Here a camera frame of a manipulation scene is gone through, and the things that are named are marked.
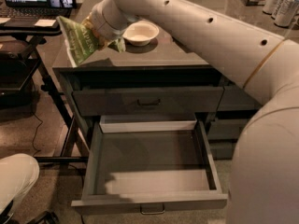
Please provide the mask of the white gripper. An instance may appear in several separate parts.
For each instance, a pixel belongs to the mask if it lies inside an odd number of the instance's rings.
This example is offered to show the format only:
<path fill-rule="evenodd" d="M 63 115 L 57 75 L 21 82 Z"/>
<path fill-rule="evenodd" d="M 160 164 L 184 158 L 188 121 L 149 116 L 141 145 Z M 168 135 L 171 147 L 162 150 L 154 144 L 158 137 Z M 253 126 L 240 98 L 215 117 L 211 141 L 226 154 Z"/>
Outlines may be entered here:
<path fill-rule="evenodd" d="M 103 0 L 93 6 L 91 14 L 81 24 L 100 35 L 98 48 L 105 49 L 137 21 L 137 16 L 121 11 L 114 0 Z"/>

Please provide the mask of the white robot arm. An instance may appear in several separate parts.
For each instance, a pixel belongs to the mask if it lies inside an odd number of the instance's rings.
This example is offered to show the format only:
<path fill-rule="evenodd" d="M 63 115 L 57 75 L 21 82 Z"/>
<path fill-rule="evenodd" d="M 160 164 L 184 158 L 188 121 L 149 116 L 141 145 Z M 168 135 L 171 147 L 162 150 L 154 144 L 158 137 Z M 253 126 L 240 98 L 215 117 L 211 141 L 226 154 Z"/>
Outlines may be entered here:
<path fill-rule="evenodd" d="M 232 159 L 226 224 L 299 224 L 299 44 L 186 0 L 102 0 L 101 45 L 145 18 L 261 104 Z"/>

